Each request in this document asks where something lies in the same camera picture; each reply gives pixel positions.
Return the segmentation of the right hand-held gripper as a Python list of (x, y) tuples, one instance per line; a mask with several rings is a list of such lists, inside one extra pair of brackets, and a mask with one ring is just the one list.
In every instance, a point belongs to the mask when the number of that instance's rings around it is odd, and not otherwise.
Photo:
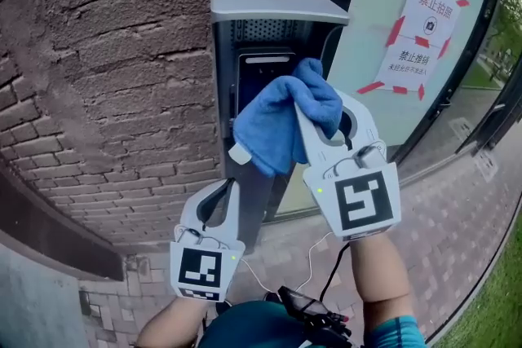
[(400, 222), (400, 187), (369, 109), (340, 90), (337, 94), (343, 115), (332, 139), (294, 105), (310, 165), (303, 182), (334, 235), (357, 240)]

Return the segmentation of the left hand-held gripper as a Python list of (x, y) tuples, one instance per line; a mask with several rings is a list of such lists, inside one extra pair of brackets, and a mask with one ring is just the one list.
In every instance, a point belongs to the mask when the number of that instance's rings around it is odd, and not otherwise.
[(223, 302), (246, 250), (238, 238), (240, 185), (220, 179), (184, 204), (170, 242), (170, 286), (178, 297)]

